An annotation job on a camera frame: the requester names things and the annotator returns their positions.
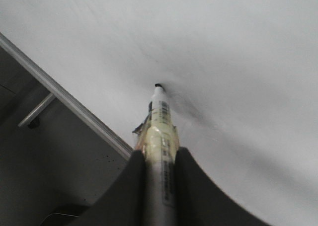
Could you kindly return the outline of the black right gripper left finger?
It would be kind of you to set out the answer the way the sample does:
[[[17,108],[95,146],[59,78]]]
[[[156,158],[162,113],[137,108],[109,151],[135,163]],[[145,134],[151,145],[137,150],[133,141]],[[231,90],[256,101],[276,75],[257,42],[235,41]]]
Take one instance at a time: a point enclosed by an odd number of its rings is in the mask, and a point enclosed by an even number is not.
[[[111,187],[71,226],[140,226],[143,216],[146,163],[134,151]]]

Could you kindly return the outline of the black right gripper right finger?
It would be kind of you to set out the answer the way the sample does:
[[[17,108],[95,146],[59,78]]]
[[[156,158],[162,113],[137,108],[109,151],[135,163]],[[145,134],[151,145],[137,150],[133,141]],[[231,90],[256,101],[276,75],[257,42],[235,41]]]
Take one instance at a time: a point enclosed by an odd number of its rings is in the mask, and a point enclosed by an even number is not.
[[[174,164],[179,226],[266,226],[227,196],[202,170],[187,148]]]

